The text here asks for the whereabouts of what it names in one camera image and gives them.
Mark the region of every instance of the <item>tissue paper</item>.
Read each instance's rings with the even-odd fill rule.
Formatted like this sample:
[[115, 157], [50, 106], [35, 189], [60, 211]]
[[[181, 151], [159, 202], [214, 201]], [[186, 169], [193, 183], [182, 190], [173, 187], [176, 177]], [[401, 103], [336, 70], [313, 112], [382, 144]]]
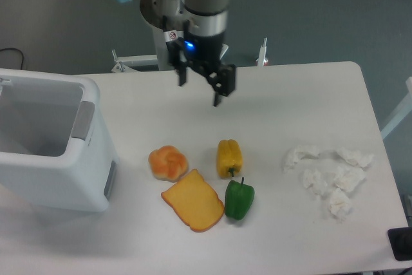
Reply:
[[344, 220], [351, 208], [351, 202], [341, 188], [335, 189], [330, 195], [329, 211], [339, 220]]
[[314, 145], [298, 145], [292, 148], [285, 157], [283, 172], [286, 173], [303, 158], [319, 158], [321, 151]]
[[307, 189], [312, 187], [314, 194], [323, 196], [328, 188], [328, 184], [317, 169], [314, 171], [306, 169], [303, 171], [303, 187]]
[[360, 151], [350, 151], [344, 147], [337, 149], [336, 153], [351, 166], [361, 168], [368, 167], [374, 157], [373, 154], [363, 155]]
[[333, 182], [336, 187], [351, 193], [365, 177], [365, 172], [359, 167], [338, 167]]

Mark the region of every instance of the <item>yellow bell pepper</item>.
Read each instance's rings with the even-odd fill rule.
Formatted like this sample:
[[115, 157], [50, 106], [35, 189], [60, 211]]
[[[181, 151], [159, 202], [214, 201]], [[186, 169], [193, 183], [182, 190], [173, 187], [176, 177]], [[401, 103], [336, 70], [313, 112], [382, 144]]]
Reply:
[[219, 142], [216, 157], [216, 169], [222, 178], [233, 177], [239, 174], [243, 165], [242, 153], [235, 140], [222, 140]]

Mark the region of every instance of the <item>white table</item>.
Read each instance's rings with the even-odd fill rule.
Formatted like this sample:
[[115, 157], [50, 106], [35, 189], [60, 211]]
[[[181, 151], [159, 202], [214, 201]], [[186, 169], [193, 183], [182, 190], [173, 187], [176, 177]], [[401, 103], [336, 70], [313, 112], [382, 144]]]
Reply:
[[[212, 107], [212, 90], [190, 72], [90, 75], [120, 155], [111, 205], [101, 214], [34, 207], [0, 187], [2, 274], [327, 274], [401, 269], [386, 231], [407, 225], [360, 68], [352, 62], [239, 68], [238, 88]], [[172, 144], [224, 200], [216, 147], [235, 138], [245, 182], [256, 190], [247, 217], [192, 232], [162, 200], [147, 156]], [[290, 147], [344, 146], [376, 154], [343, 223], [284, 175]]]

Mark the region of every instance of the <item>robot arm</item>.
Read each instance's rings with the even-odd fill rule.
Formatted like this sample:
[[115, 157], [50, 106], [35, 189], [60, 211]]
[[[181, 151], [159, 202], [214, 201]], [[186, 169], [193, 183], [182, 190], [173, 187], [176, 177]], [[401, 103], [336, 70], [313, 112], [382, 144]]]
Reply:
[[172, 36], [164, 44], [179, 85], [186, 83], [190, 67], [212, 86], [215, 106], [236, 87], [236, 67], [220, 61], [228, 5], [229, 0], [140, 0], [142, 15], [151, 26], [165, 33], [183, 32], [183, 37]]

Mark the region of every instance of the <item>black cable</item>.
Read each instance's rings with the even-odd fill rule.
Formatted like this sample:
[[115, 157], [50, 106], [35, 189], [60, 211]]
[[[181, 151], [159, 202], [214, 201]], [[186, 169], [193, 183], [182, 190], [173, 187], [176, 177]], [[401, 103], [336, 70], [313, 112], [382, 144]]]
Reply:
[[402, 272], [400, 272], [398, 275], [405, 275], [408, 273], [410, 270], [412, 270], [412, 267], [408, 267], [407, 269], [404, 269]]
[[3, 51], [17, 51], [17, 52], [19, 52], [20, 55], [21, 55], [20, 70], [23, 70], [24, 54], [21, 50], [19, 50], [18, 48], [1, 48], [0, 52], [3, 52]]

